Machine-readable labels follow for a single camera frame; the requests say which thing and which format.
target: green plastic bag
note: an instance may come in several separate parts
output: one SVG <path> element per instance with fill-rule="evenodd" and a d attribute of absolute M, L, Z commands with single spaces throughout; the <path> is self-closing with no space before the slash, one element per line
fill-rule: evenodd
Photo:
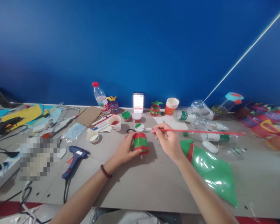
<path fill-rule="evenodd" d="M 197 147 L 192 143 L 192 139 L 180 141 L 180 145 L 185 156 L 210 188 L 217 195 L 238 207 L 239 203 L 230 164 Z"/>

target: blue glue gun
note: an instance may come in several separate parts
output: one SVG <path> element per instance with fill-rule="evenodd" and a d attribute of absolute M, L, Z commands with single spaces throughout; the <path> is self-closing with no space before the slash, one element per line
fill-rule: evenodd
<path fill-rule="evenodd" d="M 69 151 L 74 154 L 74 157 L 73 157 L 72 163 L 69 166 L 69 168 L 67 169 L 67 171 L 64 174 L 62 174 L 62 176 L 61 176 L 63 179 L 66 179 L 66 180 L 68 180 L 72 176 L 72 174 L 75 172 L 75 169 L 77 168 L 79 161 L 81 159 L 85 159 L 88 155 L 90 155 L 90 152 L 88 152 L 82 148 L 79 148 L 77 146 L 70 146 Z"/>

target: hand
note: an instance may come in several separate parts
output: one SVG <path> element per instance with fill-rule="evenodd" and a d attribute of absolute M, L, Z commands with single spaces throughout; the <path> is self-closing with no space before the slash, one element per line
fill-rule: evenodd
<path fill-rule="evenodd" d="M 175 132 L 162 132 L 160 128 L 172 129 L 166 123 L 158 124 L 152 129 L 152 134 L 156 135 L 155 139 L 159 139 L 164 152 L 177 163 L 185 158 L 185 155 L 180 147 L 180 140 Z"/>
<path fill-rule="evenodd" d="M 119 143 L 116 152 L 112 156 L 112 158 L 117 161 L 119 165 L 131 160 L 133 157 L 138 156 L 142 152 L 141 149 L 136 151 L 130 150 L 131 142 L 135 134 L 136 132 L 126 134 Z"/>

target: smartphone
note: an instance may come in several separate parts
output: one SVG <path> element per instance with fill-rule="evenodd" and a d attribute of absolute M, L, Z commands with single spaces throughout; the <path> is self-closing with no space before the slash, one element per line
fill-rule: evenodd
<path fill-rule="evenodd" d="M 140 92 L 133 93 L 133 112 L 136 113 L 144 112 L 144 93 L 140 93 Z"/>

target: yellow paper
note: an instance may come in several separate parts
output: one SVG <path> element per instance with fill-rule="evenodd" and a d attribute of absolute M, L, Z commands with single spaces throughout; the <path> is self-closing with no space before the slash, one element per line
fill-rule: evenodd
<path fill-rule="evenodd" d="M 23 120 L 19 121 L 13 128 L 11 128 L 11 130 L 13 130 L 16 129 L 18 126 L 22 126 L 23 124 L 26 124 L 27 122 L 38 118 L 40 115 L 42 115 L 42 113 L 43 112 L 40 106 L 35 105 L 33 107 L 29 107 L 28 109 L 24 109 L 19 112 L 3 116 L 1 120 L 4 122 L 15 117 L 23 117 Z"/>

